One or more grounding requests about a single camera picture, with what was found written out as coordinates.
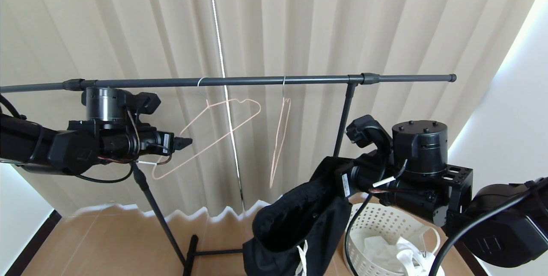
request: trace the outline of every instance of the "clothes hanger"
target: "clothes hanger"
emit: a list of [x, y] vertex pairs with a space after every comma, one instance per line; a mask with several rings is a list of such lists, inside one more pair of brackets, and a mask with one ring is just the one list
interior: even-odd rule
[[[282, 153], [283, 142], [286, 139], [286, 130], [287, 122], [289, 121], [289, 112], [291, 111], [291, 98], [286, 98], [286, 77], [283, 77], [282, 82], [282, 110], [280, 111], [280, 118], [278, 120], [278, 129], [276, 130], [276, 143], [274, 144], [274, 153], [272, 154], [272, 166], [270, 167], [270, 188], [274, 183], [274, 176], [276, 176], [276, 168], [278, 168], [278, 161], [280, 160], [280, 154]], [[276, 157], [276, 149], [278, 148], [278, 135], [280, 134], [280, 124], [282, 124], [282, 115], [283, 108], [285, 104], [288, 104], [287, 115], [286, 115], [286, 125], [283, 128], [282, 142], [280, 143], [280, 149], [278, 151], [278, 156]]]
[[[198, 81], [198, 84], [196, 85], [197, 87], [200, 86], [200, 82], [206, 77], [202, 77], [200, 78], [200, 80]], [[152, 168], [152, 178], [154, 180], [160, 180], [161, 178], [167, 176], [168, 174], [172, 173], [173, 171], [176, 171], [178, 168], [180, 168], [181, 166], [185, 165], [186, 163], [188, 163], [189, 161], [193, 160], [194, 158], [196, 158], [198, 155], [204, 153], [205, 151], [207, 151], [209, 148], [213, 147], [214, 145], [217, 144], [217, 142], [223, 140], [225, 137], [227, 137], [229, 134], [233, 133], [235, 130], [237, 130], [238, 128], [240, 128], [241, 126], [243, 126], [245, 123], [251, 121], [255, 116], [257, 116], [262, 108], [261, 108], [261, 104], [257, 101], [255, 101], [254, 99], [249, 99], [249, 98], [246, 98], [244, 99], [243, 101], [237, 99], [237, 98], [231, 98], [231, 99], [228, 99], [226, 101], [222, 101], [222, 102], [219, 102], [219, 103], [215, 103], [215, 104], [209, 104], [209, 100], [207, 99], [207, 96], [205, 94], [203, 94], [202, 92], [200, 92], [204, 97], [205, 97], [205, 103], [206, 103], [206, 107], [204, 108], [204, 110], [202, 110], [202, 112], [200, 112], [200, 114], [198, 114], [198, 116], [196, 116], [192, 121], [190, 121], [190, 123], [188, 123], [184, 129], [179, 133], [179, 135], [181, 136], [182, 133], [184, 133], [184, 131], [186, 131], [191, 125], [192, 123], [194, 123], [194, 121], [196, 121], [200, 116], [202, 116], [205, 112], [207, 112], [208, 110], [210, 110], [211, 108], [215, 107], [215, 106], [219, 106], [219, 105], [222, 105], [222, 104], [226, 104], [226, 103], [229, 103], [229, 102], [233, 102], [233, 101], [236, 101], [238, 102], [239, 104], [241, 103], [244, 103], [244, 102], [253, 102], [255, 104], [257, 104], [257, 106], [259, 106], [259, 110], [254, 113], [251, 117], [249, 117], [247, 120], [245, 120], [244, 122], [242, 122], [241, 124], [239, 124], [238, 126], [236, 126], [235, 128], [231, 129], [229, 132], [227, 132], [226, 134], [223, 135], [223, 137], [217, 139], [215, 142], [213, 142], [211, 145], [209, 145], [207, 148], [199, 151], [198, 153], [196, 153], [193, 157], [187, 159], [186, 161], [184, 161], [183, 163], [180, 163], [179, 165], [177, 165], [176, 167], [174, 167], [173, 169], [171, 169], [170, 171], [164, 173], [163, 175], [157, 177], [156, 174], [155, 174], [155, 171], [156, 171], [156, 167], [160, 164], [159, 161], [162, 159], [162, 157], [160, 157], [158, 159], [158, 162], [157, 163], [152, 163], [154, 165], [154, 167]]]

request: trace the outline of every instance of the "laundry basket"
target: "laundry basket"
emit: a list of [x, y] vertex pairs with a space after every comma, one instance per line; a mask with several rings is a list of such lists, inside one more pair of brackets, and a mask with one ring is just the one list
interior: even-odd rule
[[[350, 219], [358, 211], [361, 204], [354, 204]], [[432, 230], [436, 235], [436, 247], [433, 250], [427, 250], [424, 242], [424, 234]], [[368, 204], [360, 216], [354, 222], [350, 229], [350, 239], [348, 240], [348, 254], [352, 265], [360, 276], [403, 276], [403, 273], [394, 273], [376, 265], [366, 258], [362, 249], [364, 248], [363, 236], [368, 237], [381, 236], [389, 244], [395, 245], [399, 237], [403, 237], [413, 243], [419, 250], [435, 253], [440, 247], [440, 234], [430, 226], [425, 226], [417, 221], [413, 216], [390, 208], [381, 204]], [[348, 266], [346, 256], [343, 253], [345, 264]]]

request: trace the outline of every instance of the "clothes rail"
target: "clothes rail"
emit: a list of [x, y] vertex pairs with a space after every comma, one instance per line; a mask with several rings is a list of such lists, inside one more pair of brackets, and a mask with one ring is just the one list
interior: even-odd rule
[[[344, 137], [346, 128], [346, 120], [350, 112], [352, 97], [358, 85], [372, 85], [374, 83], [412, 83], [419, 81], [456, 81], [455, 74], [449, 75], [378, 75], [372, 73], [361, 73], [358, 75], [337, 75], [337, 76], [271, 76], [271, 77], [205, 77], [205, 78], [170, 78], [170, 79], [117, 79], [117, 80], [85, 80], [85, 79], [70, 79], [62, 83], [34, 83], [29, 85], [13, 85], [0, 87], [0, 93], [14, 92], [36, 92], [36, 91], [84, 91], [88, 87], [100, 88], [145, 88], [145, 87], [192, 87], [198, 86], [245, 86], [245, 85], [310, 85], [310, 84], [330, 84], [330, 83], [346, 83], [347, 89], [345, 94], [345, 102], [342, 107], [341, 120], [337, 131], [337, 141], [335, 142], [335, 150], [333, 156], [339, 155], [341, 143]], [[197, 256], [223, 255], [230, 253], [241, 253], [241, 249], [229, 250], [211, 250], [197, 251], [198, 236], [192, 235], [186, 258], [182, 254], [179, 245], [177, 244], [172, 231], [167, 225], [166, 218], [162, 215], [158, 204], [149, 190], [149, 185], [146, 182], [144, 173], [135, 165], [134, 169], [135, 182], [139, 184], [141, 190], [152, 206], [154, 214], [158, 218], [162, 229], [168, 237], [173, 249], [175, 250], [179, 260], [183, 266], [183, 276], [192, 274], [194, 259]]]

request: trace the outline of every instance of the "tile floor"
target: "tile floor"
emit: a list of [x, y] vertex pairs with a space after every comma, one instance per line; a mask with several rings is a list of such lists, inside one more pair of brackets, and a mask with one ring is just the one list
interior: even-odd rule
[[[212, 219], [205, 212], [170, 216], [169, 225], [186, 253], [192, 234], [198, 250], [241, 248], [252, 237], [255, 213], [228, 212]], [[464, 260], [452, 249], [442, 265], [447, 276], [471, 276]], [[125, 276], [182, 274], [182, 265], [152, 213], [110, 205], [64, 217], [52, 231], [24, 276]], [[198, 257], [193, 276], [244, 276], [241, 254]], [[343, 261], [342, 243], [326, 272], [351, 276]]]

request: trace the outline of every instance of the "basket handle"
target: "basket handle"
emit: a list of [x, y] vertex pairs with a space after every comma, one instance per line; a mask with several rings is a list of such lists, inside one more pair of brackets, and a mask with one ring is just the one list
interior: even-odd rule
[[[424, 234], [427, 233], [429, 230], [434, 231], [436, 235], [436, 246], [432, 251], [426, 249], [426, 243], [424, 242]], [[422, 226], [417, 231], [413, 232], [411, 235], [409, 235], [408, 241], [411, 243], [414, 243], [415, 245], [425, 245], [425, 250], [428, 252], [435, 253], [440, 248], [440, 233], [434, 228], [430, 226]]]

